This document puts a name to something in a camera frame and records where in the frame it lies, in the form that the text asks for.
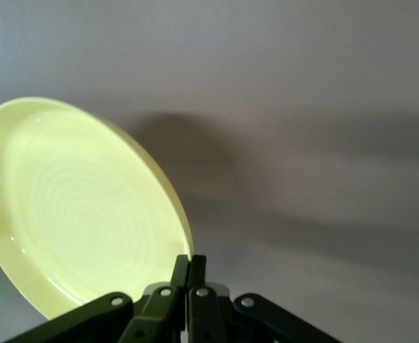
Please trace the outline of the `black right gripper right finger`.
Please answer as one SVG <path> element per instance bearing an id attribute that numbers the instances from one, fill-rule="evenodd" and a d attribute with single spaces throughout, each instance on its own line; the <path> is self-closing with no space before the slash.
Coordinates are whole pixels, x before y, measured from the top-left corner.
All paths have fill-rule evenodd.
<path id="1" fill-rule="evenodd" d="M 195 255 L 187 279 L 190 342 L 337 342 L 333 336 L 267 298 L 205 281 L 207 258 Z"/>

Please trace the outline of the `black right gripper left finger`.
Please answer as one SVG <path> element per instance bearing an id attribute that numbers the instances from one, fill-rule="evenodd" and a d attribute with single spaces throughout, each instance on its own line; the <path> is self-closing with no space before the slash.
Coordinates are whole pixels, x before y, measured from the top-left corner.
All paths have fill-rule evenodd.
<path id="1" fill-rule="evenodd" d="M 189 261 L 179 255 L 169 282 L 151 284 L 137 302 L 121 292 L 108 293 L 60 315 L 10 342 L 160 342 L 180 328 L 174 312 L 187 283 Z"/>

